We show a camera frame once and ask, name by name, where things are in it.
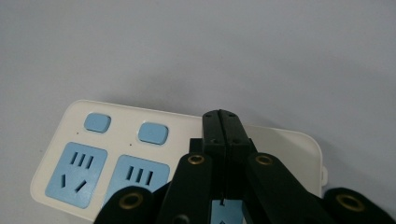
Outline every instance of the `bolt hole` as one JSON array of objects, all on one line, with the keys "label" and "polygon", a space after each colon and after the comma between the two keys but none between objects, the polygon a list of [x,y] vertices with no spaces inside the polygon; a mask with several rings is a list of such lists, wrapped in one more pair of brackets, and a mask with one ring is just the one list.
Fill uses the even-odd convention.
[{"label": "bolt hole", "polygon": [[198,165],[198,164],[203,163],[205,161],[205,158],[200,155],[193,155],[188,158],[188,161],[189,161],[189,163],[191,163],[193,165]]},{"label": "bolt hole", "polygon": [[305,224],[321,224],[321,221],[319,221],[313,217],[306,217],[304,223]]},{"label": "bolt hole", "polygon": [[186,215],[177,215],[173,221],[173,224],[190,224],[190,219]]},{"label": "bolt hole", "polygon": [[132,192],[124,195],[119,202],[119,206],[125,210],[130,210],[138,207],[143,202],[143,195]]},{"label": "bolt hole", "polygon": [[273,160],[268,156],[260,155],[256,157],[256,162],[261,165],[271,165],[273,163]]}]

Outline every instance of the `black bracket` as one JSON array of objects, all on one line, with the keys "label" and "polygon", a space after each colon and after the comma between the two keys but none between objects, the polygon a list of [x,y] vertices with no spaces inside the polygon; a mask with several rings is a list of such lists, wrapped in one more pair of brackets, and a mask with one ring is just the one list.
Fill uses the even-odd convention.
[{"label": "black bracket", "polygon": [[247,223],[395,223],[364,196],[331,189],[309,193],[275,156],[259,153],[229,111],[203,115],[203,138],[191,139],[173,180],[155,192],[128,187],[115,193],[95,224],[210,223],[212,200],[242,200]]}]

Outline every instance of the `brass screw insert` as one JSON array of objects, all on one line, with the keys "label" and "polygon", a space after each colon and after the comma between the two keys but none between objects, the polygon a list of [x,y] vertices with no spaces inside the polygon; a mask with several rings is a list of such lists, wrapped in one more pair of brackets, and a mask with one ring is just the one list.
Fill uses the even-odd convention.
[{"label": "brass screw insert", "polygon": [[366,209],[364,204],[352,195],[339,194],[335,197],[335,199],[337,202],[343,205],[343,207],[354,212],[362,212],[364,209]]},{"label": "brass screw insert", "polygon": [[143,202],[143,195],[132,192],[124,195],[119,202],[119,206],[123,209],[130,210],[138,207]]},{"label": "brass screw insert", "polygon": [[201,164],[205,161],[205,158],[203,156],[200,155],[192,155],[188,158],[189,163],[193,164],[193,165],[198,165]]},{"label": "brass screw insert", "polygon": [[256,157],[256,162],[261,165],[271,165],[273,163],[273,160],[268,156],[260,155]]}]

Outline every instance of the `power strip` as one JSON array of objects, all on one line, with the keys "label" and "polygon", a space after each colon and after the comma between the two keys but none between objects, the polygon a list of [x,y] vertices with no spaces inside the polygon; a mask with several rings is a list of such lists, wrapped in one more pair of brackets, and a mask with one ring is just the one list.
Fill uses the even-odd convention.
[{"label": "power strip", "polygon": [[[286,130],[244,128],[260,152],[278,157],[308,191],[320,196],[327,173],[313,138]],[[77,101],[64,113],[37,168],[32,197],[94,221],[118,189],[133,185],[154,191],[172,180],[178,160],[189,152],[190,139],[201,137],[201,117]],[[212,223],[242,222],[242,213],[234,211],[240,202],[212,204]]]}]

